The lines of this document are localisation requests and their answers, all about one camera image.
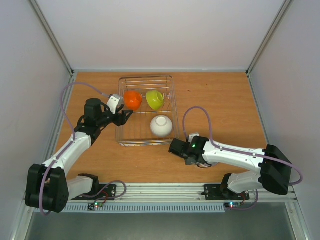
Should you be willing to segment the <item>orange bowl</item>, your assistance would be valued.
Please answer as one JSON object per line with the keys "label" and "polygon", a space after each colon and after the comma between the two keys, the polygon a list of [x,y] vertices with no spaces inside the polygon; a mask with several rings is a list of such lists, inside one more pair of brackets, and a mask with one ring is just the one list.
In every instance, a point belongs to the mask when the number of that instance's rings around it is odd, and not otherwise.
{"label": "orange bowl", "polygon": [[123,99],[124,105],[133,111],[138,110],[142,104],[142,95],[138,91],[126,91],[123,95]]}

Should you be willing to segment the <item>grey patterned bowl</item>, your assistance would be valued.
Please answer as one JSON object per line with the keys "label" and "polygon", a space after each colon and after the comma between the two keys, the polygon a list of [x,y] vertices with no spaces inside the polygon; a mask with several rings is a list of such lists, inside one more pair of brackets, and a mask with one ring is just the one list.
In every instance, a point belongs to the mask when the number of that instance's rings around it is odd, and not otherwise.
{"label": "grey patterned bowl", "polygon": [[217,162],[213,162],[213,163],[198,163],[197,167],[201,168],[201,169],[205,169],[205,168],[211,168],[216,166],[218,163]]}

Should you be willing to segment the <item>green bowl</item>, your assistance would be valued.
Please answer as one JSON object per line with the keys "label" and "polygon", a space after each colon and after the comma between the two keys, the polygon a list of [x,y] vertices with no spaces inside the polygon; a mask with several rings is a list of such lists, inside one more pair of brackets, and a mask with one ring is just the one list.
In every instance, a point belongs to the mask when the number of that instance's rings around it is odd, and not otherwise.
{"label": "green bowl", "polygon": [[159,110],[164,104],[164,97],[157,90],[150,90],[145,96],[148,105],[155,111]]}

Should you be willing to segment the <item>white bowl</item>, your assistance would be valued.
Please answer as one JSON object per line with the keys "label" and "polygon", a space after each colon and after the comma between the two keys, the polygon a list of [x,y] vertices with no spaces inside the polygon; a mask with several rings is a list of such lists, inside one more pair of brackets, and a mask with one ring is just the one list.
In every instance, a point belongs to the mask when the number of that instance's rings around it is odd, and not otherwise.
{"label": "white bowl", "polygon": [[167,137],[173,130],[173,123],[169,117],[165,115],[158,115],[151,120],[150,130],[158,137]]}

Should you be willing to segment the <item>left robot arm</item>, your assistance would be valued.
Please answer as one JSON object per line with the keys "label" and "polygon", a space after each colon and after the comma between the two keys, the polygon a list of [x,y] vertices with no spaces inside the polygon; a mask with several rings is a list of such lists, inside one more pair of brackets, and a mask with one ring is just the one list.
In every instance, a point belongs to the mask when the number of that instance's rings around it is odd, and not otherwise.
{"label": "left robot arm", "polygon": [[133,111],[125,110],[123,101],[123,97],[114,94],[107,103],[98,98],[85,102],[84,114],[65,145],[44,163],[33,164],[29,168],[25,191],[28,207],[37,208],[43,216],[47,216],[51,212],[60,213],[69,200],[77,197],[100,200],[103,189],[97,176],[82,173],[67,180],[67,175],[108,125],[120,127],[127,123]]}

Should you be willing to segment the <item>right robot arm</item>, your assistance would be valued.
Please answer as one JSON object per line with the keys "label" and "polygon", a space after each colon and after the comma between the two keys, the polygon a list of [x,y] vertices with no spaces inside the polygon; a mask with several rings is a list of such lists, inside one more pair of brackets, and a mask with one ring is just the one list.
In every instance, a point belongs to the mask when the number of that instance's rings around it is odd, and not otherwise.
{"label": "right robot arm", "polygon": [[225,199],[259,189],[280,196],[288,194],[292,166],[276,146],[242,148],[211,142],[207,137],[194,134],[186,141],[173,139],[168,151],[182,158],[187,166],[212,167],[221,163],[245,169],[243,173],[224,175],[219,192]]}

